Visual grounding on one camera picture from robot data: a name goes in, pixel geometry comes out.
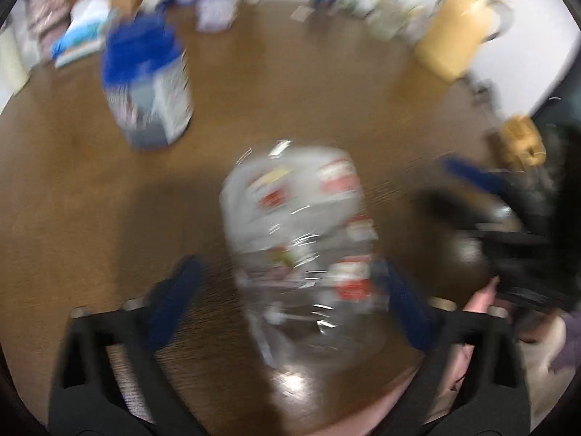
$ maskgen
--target plastic bag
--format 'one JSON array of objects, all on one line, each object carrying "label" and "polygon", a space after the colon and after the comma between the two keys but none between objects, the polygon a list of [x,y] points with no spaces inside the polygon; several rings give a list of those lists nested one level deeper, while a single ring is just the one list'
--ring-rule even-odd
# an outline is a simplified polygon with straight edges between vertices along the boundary
[{"label": "plastic bag", "polygon": [[265,361],[335,368],[364,351],[377,237],[350,157],[283,141],[239,161],[220,203],[246,319]]}]

